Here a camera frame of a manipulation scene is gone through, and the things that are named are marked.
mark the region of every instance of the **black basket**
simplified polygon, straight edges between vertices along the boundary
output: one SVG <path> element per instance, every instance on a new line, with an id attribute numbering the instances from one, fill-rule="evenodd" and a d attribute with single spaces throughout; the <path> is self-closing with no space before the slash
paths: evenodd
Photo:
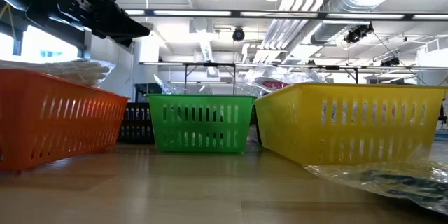
<path id="1" fill-rule="evenodd" d="M 149 103 L 127 104 L 118 141 L 130 144 L 155 143 Z"/>

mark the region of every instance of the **metal rack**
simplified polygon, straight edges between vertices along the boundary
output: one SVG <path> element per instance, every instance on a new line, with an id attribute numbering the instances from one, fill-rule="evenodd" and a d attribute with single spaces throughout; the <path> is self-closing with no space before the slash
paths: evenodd
<path id="1" fill-rule="evenodd" d="M 235 95 L 236 74 L 238 67 L 251 68 L 257 67 L 257 64 L 238 64 L 225 62 L 140 62 L 141 65 L 151 66 L 184 66 L 185 67 L 185 86 L 187 85 L 188 76 L 196 70 L 197 67 L 232 67 L 233 68 L 233 94 Z M 268 64 L 273 67 L 286 67 L 292 69 L 322 69 L 329 72 L 346 72 L 352 77 L 356 84 L 358 84 L 358 74 L 377 74 L 381 70 L 410 71 L 416 74 L 418 71 L 448 71 L 447 67 L 427 67 L 427 66 L 338 66 L 338 65 L 306 65 L 306 64 Z M 189 66 L 195 66 L 191 71 L 188 71 Z"/>

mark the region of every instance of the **orange basket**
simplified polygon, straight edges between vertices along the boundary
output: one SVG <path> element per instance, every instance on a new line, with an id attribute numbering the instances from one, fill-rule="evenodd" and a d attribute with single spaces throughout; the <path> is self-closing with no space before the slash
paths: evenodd
<path id="1" fill-rule="evenodd" d="M 128 98 L 28 70 L 0 70 L 0 170 L 116 144 Z"/>

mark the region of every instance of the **window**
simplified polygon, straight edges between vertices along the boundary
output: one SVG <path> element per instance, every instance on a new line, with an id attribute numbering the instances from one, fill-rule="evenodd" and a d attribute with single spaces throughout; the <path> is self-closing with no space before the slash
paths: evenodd
<path id="1" fill-rule="evenodd" d="M 78 57 L 78 49 L 74 45 L 29 25 L 23 34 L 22 56 L 27 60 L 42 60 L 42 58 L 52 58 L 58 61 L 74 60 Z"/>
<path id="2" fill-rule="evenodd" d="M 14 39 L 8 35 L 0 33 L 1 56 L 11 56 L 14 51 Z"/>

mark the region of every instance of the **cable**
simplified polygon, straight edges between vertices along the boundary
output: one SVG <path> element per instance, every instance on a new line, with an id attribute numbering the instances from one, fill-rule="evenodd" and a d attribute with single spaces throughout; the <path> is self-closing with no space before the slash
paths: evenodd
<path id="1" fill-rule="evenodd" d="M 378 37 L 378 35 L 373 31 L 372 32 L 376 37 L 377 37 L 377 39 L 379 40 L 379 42 L 381 42 L 381 44 L 383 44 L 383 46 L 392 54 L 392 55 L 394 55 L 393 54 L 393 52 L 391 51 L 391 49 L 389 49 L 388 47 L 387 47 L 387 45 L 381 40 L 381 39 L 379 39 L 379 37 Z M 405 67 L 407 67 L 405 64 L 403 64 L 403 62 L 400 60 L 400 59 L 398 59 L 398 61 L 400 62 L 400 64 L 402 64 L 403 66 L 405 66 Z M 418 77 L 411 69 L 408 69 L 410 72 L 411 72 L 411 74 L 414 74 L 415 75 L 415 77 L 416 78 L 418 78 L 423 84 L 425 84 L 425 85 L 428 85 L 428 84 L 426 84 L 422 79 L 420 79 L 420 77 Z"/>
<path id="2" fill-rule="evenodd" d="M 341 47 L 342 47 L 342 49 L 344 49 L 344 50 L 350 50 L 350 49 L 354 48 L 356 45 L 358 45 L 358 44 L 356 43 L 356 44 L 353 44 L 352 46 L 350 46 L 350 44 L 346 42 L 347 47 L 344 47 L 344 45 L 342 44 L 343 42 L 344 42 L 344 40 L 341 40 Z"/>
<path id="3" fill-rule="evenodd" d="M 442 80 L 442 82 L 441 83 L 439 83 L 439 85 L 437 85 L 438 87 L 440 87 L 440 85 L 441 84 L 443 84 L 445 81 L 447 81 L 447 79 L 448 79 L 448 76 L 447 77 L 445 77 L 443 80 Z"/>

